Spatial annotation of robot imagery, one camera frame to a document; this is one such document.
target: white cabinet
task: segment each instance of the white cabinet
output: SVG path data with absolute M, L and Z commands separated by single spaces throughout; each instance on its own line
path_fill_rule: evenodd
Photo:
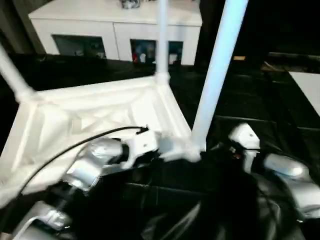
M 136 62 L 147 62 L 140 56 L 150 59 L 155 57 L 155 46 L 158 34 L 156 24 L 114 23 L 119 59 Z M 198 46 L 200 28 L 194 26 L 170 25 L 167 29 L 169 40 L 169 62 L 181 61 L 182 65 L 193 65 Z
M 31 19 L 48 54 L 97 55 L 118 60 L 112 22 L 56 19 Z
M 122 9 L 119 0 L 54 0 L 29 17 L 48 54 L 154 63 L 157 5 Z M 197 1 L 169 0 L 167 24 L 169 63 L 193 65 L 202 25 Z

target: white vertical pole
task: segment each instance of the white vertical pole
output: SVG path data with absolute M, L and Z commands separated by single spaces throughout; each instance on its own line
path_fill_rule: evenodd
M 167 18 L 168 0 L 158 1 L 158 39 L 156 43 L 156 81 L 157 83 L 168 83 L 168 38 L 167 38 Z
M 6 51 L 0 44 L 0 73 L 6 83 L 10 86 L 14 92 L 17 102 L 23 101 L 24 98 L 31 96 L 34 91 L 25 82 L 16 66 L 12 63 L 8 57 Z
M 210 65 L 195 116 L 192 141 L 202 150 L 213 119 L 221 88 L 237 42 L 248 0 L 226 0 L 216 36 Z

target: dark wall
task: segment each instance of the dark wall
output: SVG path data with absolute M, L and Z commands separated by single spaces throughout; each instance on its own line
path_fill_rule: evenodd
M 201 0 L 197 64 L 208 64 L 225 0 Z M 235 56 L 260 65 L 269 52 L 320 55 L 318 1 L 249 0 Z

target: white countertop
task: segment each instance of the white countertop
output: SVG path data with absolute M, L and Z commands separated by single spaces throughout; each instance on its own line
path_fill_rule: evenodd
M 320 74 L 293 71 L 290 74 L 320 116 Z
M 117 23 L 157 23 L 157 1 L 122 9 L 119 0 L 54 0 L 31 12 L 31 19 L 82 20 Z M 198 1 L 169 0 L 168 24 L 201 26 Z

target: cabinet door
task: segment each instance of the cabinet door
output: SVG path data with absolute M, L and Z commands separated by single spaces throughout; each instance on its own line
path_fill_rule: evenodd
M 47 54 L 119 59 L 111 22 L 57 19 L 31 21 Z
M 114 23 L 119 59 L 137 63 L 155 63 L 156 24 Z M 169 64 L 193 65 L 198 46 L 200 27 L 170 25 Z

